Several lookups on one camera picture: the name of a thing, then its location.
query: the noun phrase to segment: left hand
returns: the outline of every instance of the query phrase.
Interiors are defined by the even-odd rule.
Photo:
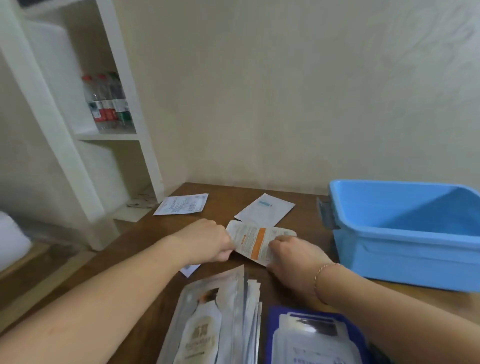
[[[227,230],[215,221],[200,219],[172,234],[169,238],[186,255],[186,264],[224,262],[235,249]]]

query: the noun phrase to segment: bin handle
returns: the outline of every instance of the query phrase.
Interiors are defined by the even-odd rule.
[[[335,215],[333,214],[333,207],[330,201],[323,202],[317,197],[318,215],[322,219],[322,223],[326,229],[338,230],[340,227],[335,222]]]

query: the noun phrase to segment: wooden table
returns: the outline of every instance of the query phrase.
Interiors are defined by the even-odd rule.
[[[319,245],[333,259],[337,259],[332,233],[323,228],[320,218],[318,217],[315,204],[316,196],[311,194],[185,183],[175,191],[173,195],[209,193],[207,203],[202,212],[190,215],[170,216],[152,216],[151,212],[32,308],[27,315],[31,315],[95,274],[132,256],[155,243],[160,238],[176,232],[199,218],[215,220],[217,223],[227,226],[235,214],[264,192],[296,204],[278,223],[278,226],[294,230],[299,237]],[[155,363],[183,287],[197,279],[232,269],[241,264],[245,265],[249,278],[256,279],[262,284],[260,288],[260,299],[264,304],[259,353],[260,363],[264,362],[268,307],[272,305],[291,307],[304,307],[305,305],[309,305],[314,309],[332,311],[331,307],[325,306],[318,301],[307,302],[295,296],[273,278],[264,267],[234,253],[230,260],[225,263],[202,265],[189,279],[185,278],[181,273],[175,275],[165,290],[137,322],[109,362],[131,364]],[[480,324],[480,294],[440,291],[387,282],[380,282],[380,284]]]

